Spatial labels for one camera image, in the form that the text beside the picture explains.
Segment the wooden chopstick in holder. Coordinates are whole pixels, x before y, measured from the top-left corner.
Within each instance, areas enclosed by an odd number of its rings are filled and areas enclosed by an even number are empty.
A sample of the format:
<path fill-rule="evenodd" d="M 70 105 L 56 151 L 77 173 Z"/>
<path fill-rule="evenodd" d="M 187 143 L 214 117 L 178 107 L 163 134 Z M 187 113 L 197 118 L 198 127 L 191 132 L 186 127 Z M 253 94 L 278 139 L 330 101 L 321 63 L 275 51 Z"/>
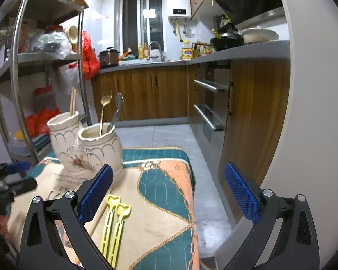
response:
<path fill-rule="evenodd" d="M 75 98 L 76 98 L 76 93 L 77 93 L 77 90 L 75 89 L 75 94 L 74 94 L 74 101 L 73 101 L 73 115 L 75 114 Z"/>
<path fill-rule="evenodd" d="M 69 105 L 69 113 L 70 113 L 70 116 L 73 115 L 73 101 L 74 101 L 74 94 L 75 94 L 75 88 L 72 87 L 71 88 L 71 98 L 70 98 L 70 105 Z"/>

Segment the white water heater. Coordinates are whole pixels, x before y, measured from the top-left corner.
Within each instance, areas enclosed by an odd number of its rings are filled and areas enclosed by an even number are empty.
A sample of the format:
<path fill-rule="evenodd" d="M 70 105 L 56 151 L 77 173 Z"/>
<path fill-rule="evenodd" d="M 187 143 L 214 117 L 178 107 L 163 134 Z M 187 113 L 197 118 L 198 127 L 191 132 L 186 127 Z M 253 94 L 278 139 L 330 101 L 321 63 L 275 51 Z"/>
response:
<path fill-rule="evenodd" d="M 166 0 L 166 13 L 169 20 L 189 20 L 192 17 L 190 0 Z"/>

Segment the wooden chopstick on mat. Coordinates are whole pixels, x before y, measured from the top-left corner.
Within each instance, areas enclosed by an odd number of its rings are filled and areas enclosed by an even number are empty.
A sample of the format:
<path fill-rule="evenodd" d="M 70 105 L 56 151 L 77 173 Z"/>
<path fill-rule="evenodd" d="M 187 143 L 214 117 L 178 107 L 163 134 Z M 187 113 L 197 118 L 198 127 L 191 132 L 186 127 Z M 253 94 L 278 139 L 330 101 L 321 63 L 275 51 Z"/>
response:
<path fill-rule="evenodd" d="M 113 190 L 113 188 L 110 187 L 108 192 L 104 196 L 103 200 L 101 201 L 101 203 L 100 203 L 100 205 L 97 209 L 97 212 L 94 215 L 94 218 L 91 221 L 89 221 L 85 224 L 85 229 L 87 230 L 87 232 L 90 236 L 92 236 L 94 234 L 94 231 L 96 230 L 96 227 L 98 226 L 98 223 L 99 223 L 102 215 L 104 214 L 104 212 L 107 208 L 107 197 L 109 196 L 109 194 L 111 193 L 112 190 Z"/>

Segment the yellow plastic tong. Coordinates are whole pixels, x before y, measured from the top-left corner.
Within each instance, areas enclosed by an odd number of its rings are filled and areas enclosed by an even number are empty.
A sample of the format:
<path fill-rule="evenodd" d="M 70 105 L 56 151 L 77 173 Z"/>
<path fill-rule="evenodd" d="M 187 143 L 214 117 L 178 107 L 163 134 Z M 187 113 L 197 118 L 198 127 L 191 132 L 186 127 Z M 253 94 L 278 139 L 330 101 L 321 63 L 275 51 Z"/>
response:
<path fill-rule="evenodd" d="M 117 208 L 120 202 L 121 202 L 120 196 L 117 196 L 114 194 L 109 194 L 107 196 L 106 203 L 108 207 L 108 212 L 105 217 L 104 228 L 102 231 L 102 238 L 100 242 L 100 252 L 105 258 L 107 258 L 108 256 L 110 235 L 111 235 L 111 229 L 112 229 L 113 219 L 115 215 L 115 209 Z"/>
<path fill-rule="evenodd" d="M 108 262 L 111 264 L 113 268 L 116 267 L 116 263 L 118 259 L 119 245 L 120 245 L 121 236 L 123 233 L 124 220 L 125 218 L 128 218 L 130 216 L 131 206 L 128 204 L 119 203 L 116 207 L 115 212 L 118 215 L 118 221 L 115 224 L 113 238 L 110 244 L 109 255 L 108 255 Z"/>

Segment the yellow oil bottle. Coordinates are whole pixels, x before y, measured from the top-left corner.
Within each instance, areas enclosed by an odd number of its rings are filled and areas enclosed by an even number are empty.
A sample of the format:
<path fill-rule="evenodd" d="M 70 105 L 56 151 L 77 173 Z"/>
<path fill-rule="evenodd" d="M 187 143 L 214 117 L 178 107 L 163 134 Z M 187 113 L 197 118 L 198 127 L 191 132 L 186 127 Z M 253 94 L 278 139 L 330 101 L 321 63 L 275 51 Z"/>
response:
<path fill-rule="evenodd" d="M 193 48 L 190 45 L 189 40 L 183 41 L 183 47 L 181 48 L 181 60 L 192 60 L 193 59 Z"/>

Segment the metal shelf rack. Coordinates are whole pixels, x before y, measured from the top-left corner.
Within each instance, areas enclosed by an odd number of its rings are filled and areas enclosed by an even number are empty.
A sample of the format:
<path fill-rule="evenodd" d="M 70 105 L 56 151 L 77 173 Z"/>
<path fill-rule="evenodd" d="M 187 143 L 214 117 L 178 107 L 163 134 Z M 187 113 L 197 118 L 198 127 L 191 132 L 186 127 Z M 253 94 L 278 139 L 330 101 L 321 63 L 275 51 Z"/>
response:
<path fill-rule="evenodd" d="M 63 60 L 31 52 L 35 37 L 65 25 L 83 30 L 84 8 L 71 0 L 3 0 L 0 6 L 0 163 L 27 160 L 37 164 L 51 150 L 35 144 L 25 118 L 47 108 L 68 110 L 69 98 L 58 88 L 58 70 L 82 66 L 82 47 L 72 47 Z"/>

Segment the silver spoon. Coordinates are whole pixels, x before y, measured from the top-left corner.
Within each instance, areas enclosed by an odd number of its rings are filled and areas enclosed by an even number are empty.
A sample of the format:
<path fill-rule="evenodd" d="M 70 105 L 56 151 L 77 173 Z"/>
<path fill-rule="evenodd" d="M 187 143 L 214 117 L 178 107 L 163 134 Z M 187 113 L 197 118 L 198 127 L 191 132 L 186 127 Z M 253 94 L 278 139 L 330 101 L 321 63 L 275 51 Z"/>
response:
<path fill-rule="evenodd" d="M 124 97 L 121 93 L 117 93 L 115 96 L 115 113 L 112 116 L 112 120 L 109 123 L 109 126 L 107 127 L 107 132 L 111 131 L 113 125 L 119 119 L 123 105 L 124 105 Z"/>

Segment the gold fork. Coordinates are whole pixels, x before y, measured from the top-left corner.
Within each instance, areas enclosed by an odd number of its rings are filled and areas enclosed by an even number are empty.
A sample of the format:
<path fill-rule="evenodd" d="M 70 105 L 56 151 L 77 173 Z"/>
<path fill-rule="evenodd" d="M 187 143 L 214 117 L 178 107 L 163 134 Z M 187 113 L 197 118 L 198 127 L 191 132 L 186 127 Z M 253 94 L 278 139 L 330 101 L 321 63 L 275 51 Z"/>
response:
<path fill-rule="evenodd" d="M 99 136 L 102 135 L 103 121 L 104 121 L 104 109 L 107 105 L 110 104 L 112 100 L 112 92 L 110 90 L 104 90 L 100 100 L 101 103 L 101 114 L 99 122 Z"/>

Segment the black wok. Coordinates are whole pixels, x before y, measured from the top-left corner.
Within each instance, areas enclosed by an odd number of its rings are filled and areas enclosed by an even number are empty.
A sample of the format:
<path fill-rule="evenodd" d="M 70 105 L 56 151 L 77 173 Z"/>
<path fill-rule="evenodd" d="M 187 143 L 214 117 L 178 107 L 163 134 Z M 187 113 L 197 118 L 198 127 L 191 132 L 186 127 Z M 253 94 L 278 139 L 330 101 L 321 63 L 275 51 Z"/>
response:
<path fill-rule="evenodd" d="M 210 45 L 216 52 L 244 45 L 242 36 L 235 32 L 225 32 L 219 34 L 215 29 L 213 29 L 212 32 L 214 34 L 214 38 L 210 40 Z"/>

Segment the chrome sink faucet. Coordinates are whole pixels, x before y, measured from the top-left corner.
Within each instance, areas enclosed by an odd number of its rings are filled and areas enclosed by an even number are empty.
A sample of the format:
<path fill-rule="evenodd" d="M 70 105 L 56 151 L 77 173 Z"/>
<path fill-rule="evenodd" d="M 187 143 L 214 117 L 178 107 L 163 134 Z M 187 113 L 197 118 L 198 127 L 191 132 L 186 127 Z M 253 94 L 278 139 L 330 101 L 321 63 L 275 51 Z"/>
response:
<path fill-rule="evenodd" d="M 164 62 L 165 56 L 162 52 L 161 46 L 156 41 L 151 41 L 148 45 L 148 56 L 146 58 L 148 61 L 153 62 Z"/>

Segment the clear plastic bag on shelf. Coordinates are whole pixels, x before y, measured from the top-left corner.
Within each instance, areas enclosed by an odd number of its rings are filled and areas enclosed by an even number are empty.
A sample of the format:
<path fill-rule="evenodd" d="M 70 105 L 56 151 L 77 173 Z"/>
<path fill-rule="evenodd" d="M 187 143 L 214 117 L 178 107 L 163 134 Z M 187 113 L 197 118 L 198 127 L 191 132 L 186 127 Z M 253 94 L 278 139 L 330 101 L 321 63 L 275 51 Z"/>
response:
<path fill-rule="evenodd" d="M 31 52 L 47 52 L 57 59 L 63 60 L 72 52 L 72 46 L 62 31 L 43 33 L 35 37 L 31 44 Z"/>

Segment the patterned table mat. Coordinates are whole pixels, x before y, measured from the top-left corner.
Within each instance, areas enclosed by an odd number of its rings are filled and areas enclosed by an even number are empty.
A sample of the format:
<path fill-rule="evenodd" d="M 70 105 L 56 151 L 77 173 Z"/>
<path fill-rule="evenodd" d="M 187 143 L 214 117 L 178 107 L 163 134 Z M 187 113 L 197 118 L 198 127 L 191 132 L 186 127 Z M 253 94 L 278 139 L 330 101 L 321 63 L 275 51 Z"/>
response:
<path fill-rule="evenodd" d="M 195 177 L 187 154 L 178 148 L 126 149 L 123 164 L 109 190 L 131 207 L 124 219 L 116 269 L 200 269 Z M 89 171 L 67 171 L 54 153 L 28 175 L 37 180 L 37 189 L 17 197 L 8 210 L 8 239 L 16 248 L 35 196 L 60 198 L 92 177 Z"/>

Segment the red hanging plastic bag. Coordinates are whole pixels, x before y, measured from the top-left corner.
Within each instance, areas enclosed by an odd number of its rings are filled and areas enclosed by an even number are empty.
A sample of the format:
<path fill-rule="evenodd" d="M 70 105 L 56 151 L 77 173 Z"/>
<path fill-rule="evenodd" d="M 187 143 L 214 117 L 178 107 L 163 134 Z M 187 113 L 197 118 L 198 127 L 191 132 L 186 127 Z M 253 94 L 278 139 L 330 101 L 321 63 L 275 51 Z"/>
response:
<path fill-rule="evenodd" d="M 93 78 L 100 70 L 100 62 L 96 57 L 87 31 L 82 32 L 82 66 L 85 81 Z"/>

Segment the red plastic bag low shelf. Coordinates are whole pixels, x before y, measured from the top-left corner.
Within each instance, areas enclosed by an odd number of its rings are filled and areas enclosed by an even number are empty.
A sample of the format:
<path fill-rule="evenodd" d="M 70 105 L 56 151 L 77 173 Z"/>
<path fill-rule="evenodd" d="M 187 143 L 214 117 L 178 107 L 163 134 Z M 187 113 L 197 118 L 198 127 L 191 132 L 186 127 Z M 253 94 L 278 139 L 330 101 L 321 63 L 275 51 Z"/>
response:
<path fill-rule="evenodd" d="M 59 114 L 59 108 L 56 108 L 55 110 L 44 108 L 38 113 L 27 116 L 25 118 L 25 125 L 30 137 L 38 137 L 42 134 L 49 134 L 50 130 L 47 126 L 47 122 Z"/>

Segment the white double ceramic utensil holder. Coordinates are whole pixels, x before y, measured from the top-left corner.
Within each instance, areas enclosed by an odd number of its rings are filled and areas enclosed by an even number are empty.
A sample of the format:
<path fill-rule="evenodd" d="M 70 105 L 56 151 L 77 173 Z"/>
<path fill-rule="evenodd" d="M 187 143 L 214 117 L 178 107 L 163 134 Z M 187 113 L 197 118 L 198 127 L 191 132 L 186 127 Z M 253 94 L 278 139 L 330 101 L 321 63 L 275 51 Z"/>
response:
<path fill-rule="evenodd" d="M 115 176 L 123 170 L 123 146 L 108 123 L 83 127 L 79 113 L 59 114 L 47 122 L 53 152 L 66 170 L 97 173 L 105 164 Z"/>

